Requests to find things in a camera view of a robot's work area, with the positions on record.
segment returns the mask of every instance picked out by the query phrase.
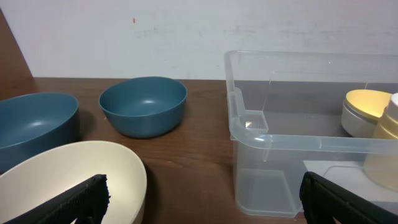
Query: blue bowl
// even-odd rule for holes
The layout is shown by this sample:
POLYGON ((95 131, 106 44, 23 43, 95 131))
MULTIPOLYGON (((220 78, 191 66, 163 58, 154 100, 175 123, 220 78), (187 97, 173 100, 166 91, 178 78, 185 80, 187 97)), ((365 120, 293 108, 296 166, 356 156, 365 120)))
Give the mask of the blue bowl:
POLYGON ((0 172, 78 137, 74 96, 34 93, 0 101, 0 172))
POLYGON ((178 125, 187 89, 171 78, 142 77, 118 83, 105 90, 99 105, 120 133, 133 138, 151 138, 178 125))

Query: wooden table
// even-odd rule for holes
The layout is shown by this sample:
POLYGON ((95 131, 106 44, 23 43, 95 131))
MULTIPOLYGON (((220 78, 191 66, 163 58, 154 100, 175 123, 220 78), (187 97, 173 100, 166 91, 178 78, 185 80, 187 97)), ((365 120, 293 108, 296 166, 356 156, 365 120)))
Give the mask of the wooden table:
POLYGON ((28 78, 0 85, 0 100, 37 91, 77 97, 81 140, 117 142, 143 160, 148 177, 143 223, 306 223, 302 214, 295 219, 254 217, 236 207, 225 81, 182 80, 188 88, 184 120, 171 133, 154 139, 119 134, 98 106, 101 92, 121 81, 28 78))

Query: plastic bin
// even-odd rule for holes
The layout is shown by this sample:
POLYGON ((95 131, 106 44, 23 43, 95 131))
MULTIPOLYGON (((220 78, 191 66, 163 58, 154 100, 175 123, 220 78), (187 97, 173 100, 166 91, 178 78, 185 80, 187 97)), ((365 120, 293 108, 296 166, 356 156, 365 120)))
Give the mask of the plastic bin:
POLYGON ((398 174, 398 141, 352 138, 341 127, 350 90, 398 92, 398 57, 234 51, 225 64, 242 212, 296 216, 309 170, 398 214, 398 192, 369 179, 363 165, 370 154, 397 156, 396 168, 367 169, 398 174))

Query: bowl rim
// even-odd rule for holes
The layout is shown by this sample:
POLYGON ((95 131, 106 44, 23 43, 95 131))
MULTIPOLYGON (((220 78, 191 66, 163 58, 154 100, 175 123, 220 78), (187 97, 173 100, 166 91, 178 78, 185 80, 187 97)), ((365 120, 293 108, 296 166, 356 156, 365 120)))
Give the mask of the bowl rim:
POLYGON ((188 96, 187 87, 186 87, 182 82, 180 82, 180 81, 178 81, 178 80, 176 80, 176 79, 167 78, 167 77, 155 77, 155 76, 151 76, 151 77, 137 77, 137 78, 130 78, 130 79, 125 80, 125 81, 123 81, 123 82, 119 82, 119 83, 117 83, 117 84, 115 84, 115 85, 113 85, 113 86, 110 86, 110 87, 108 87, 107 89, 105 89, 105 90, 99 95, 99 97, 98 97, 98 104, 99 104, 99 107, 101 107, 101 109, 102 109, 103 111, 105 111, 105 112, 107 112, 107 113, 109 113, 109 114, 115 115, 115 116, 121 116, 121 117, 125 117, 125 118, 142 118, 142 117, 153 116, 153 115, 156 115, 156 114, 161 114, 161 113, 170 111, 170 110, 172 110, 172 109, 174 109, 174 108, 180 106, 180 105, 187 99, 187 96, 188 96), (102 96, 103 96, 104 93, 105 93, 106 91, 108 91, 110 88, 113 88, 113 87, 115 87, 115 86, 118 86, 118 85, 120 85, 120 84, 122 84, 122 83, 131 82, 131 81, 137 80, 137 79, 146 79, 146 78, 161 78, 161 79, 167 79, 167 80, 175 81, 175 82, 177 82, 178 84, 180 84, 181 86, 184 87, 184 89, 185 89, 185 96, 184 96, 184 97, 182 98, 182 100, 181 100, 179 103, 177 103, 175 106, 173 106, 173 107, 171 107, 171 108, 169 108, 169 109, 167 109, 167 110, 163 110, 163 111, 161 111, 161 112, 155 113, 155 114, 143 114, 143 115, 134 115, 134 116, 131 116, 131 115, 123 115, 123 114, 119 114, 119 113, 115 113, 115 112, 109 111, 109 110, 105 109, 105 108, 101 105, 101 98, 102 98, 102 96))
POLYGON ((93 143, 94 143, 94 144, 95 144, 95 143, 100 143, 100 144, 114 144, 114 145, 117 145, 117 147, 120 147, 121 149, 123 149, 123 150, 125 150, 125 151, 128 151, 128 153, 131 153, 132 156, 134 156, 134 158, 137 159, 137 161, 138 161, 138 163, 139 163, 139 166, 141 167, 141 172, 144 174, 144 188, 145 188, 145 191, 144 191, 143 195, 141 196, 141 198, 140 198, 140 200, 139 200, 139 204, 140 204, 139 208, 136 210, 136 212, 135 212, 134 215, 132 216, 132 219, 131 219, 130 222, 129 222, 129 223, 133 223, 133 221, 137 218, 137 216, 138 216, 140 210, 144 209, 142 206, 144 206, 144 201, 145 201, 146 194, 147 194, 147 187, 148 187, 147 172, 146 172, 144 163, 142 162, 142 160, 140 159, 140 157, 139 157, 132 149, 130 149, 130 148, 126 147, 126 146, 123 146, 122 144, 116 143, 116 142, 100 141, 100 140, 95 140, 95 141, 80 141, 80 142, 73 142, 73 143, 70 143, 70 144, 66 144, 66 145, 62 145, 62 146, 58 146, 58 147, 49 149, 49 150, 44 151, 44 152, 42 152, 42 153, 40 153, 40 154, 38 154, 38 155, 36 155, 36 156, 32 156, 32 157, 30 157, 29 159, 27 159, 27 160, 21 162, 20 164, 14 166, 13 168, 7 170, 5 173, 3 173, 3 174, 0 175, 0 181, 1 181, 2 178, 4 178, 4 176, 5 176, 6 174, 8 174, 9 172, 12 172, 14 169, 17 169, 17 168, 20 167, 20 166, 23 166, 23 164, 28 163, 29 161, 35 159, 36 157, 42 156, 42 155, 44 155, 44 154, 53 153, 53 151, 61 150, 61 149, 63 149, 64 147, 69 147, 69 146, 71 146, 71 145, 80 145, 80 144, 84 145, 84 144, 93 144, 93 143))
POLYGON ((5 100, 0 100, 0 105, 2 103, 5 103, 5 102, 11 101, 11 100, 15 100, 17 98, 24 98, 24 97, 35 96, 35 95, 63 95, 63 96, 67 96, 67 97, 70 97, 71 99, 75 100, 76 108, 73 110, 73 113, 68 117, 68 119, 66 119, 65 121, 62 121, 57 127, 54 127, 53 129, 48 130, 46 133, 43 133, 40 136, 37 136, 37 137, 34 137, 34 138, 30 138, 30 139, 27 139, 25 141, 17 142, 17 143, 8 145, 8 146, 0 146, 0 150, 6 149, 6 148, 9 148, 9 147, 14 147, 14 146, 17 146, 19 144, 24 144, 26 142, 29 142, 29 141, 33 140, 33 139, 37 139, 37 138, 41 138, 42 136, 45 136, 46 134, 52 132, 53 130, 59 128, 60 126, 65 124, 67 121, 69 121, 70 118, 72 118, 72 116, 74 116, 76 114, 76 112, 78 111, 78 109, 79 109, 79 101, 77 100, 77 98, 75 96, 73 96, 71 94, 68 94, 68 93, 60 93, 60 92, 38 92, 38 93, 29 93, 29 94, 25 94, 25 95, 21 95, 21 96, 15 96, 15 97, 8 98, 8 99, 5 99, 5 100))

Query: white container with yellow lid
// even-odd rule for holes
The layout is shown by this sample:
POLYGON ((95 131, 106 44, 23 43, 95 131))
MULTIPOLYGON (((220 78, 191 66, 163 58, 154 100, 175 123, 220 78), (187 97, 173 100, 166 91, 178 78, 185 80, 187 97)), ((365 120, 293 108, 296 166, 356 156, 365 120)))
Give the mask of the white container with yellow lid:
POLYGON ((353 137, 371 138, 390 98, 390 93, 376 90, 348 92, 343 103, 341 125, 353 137))

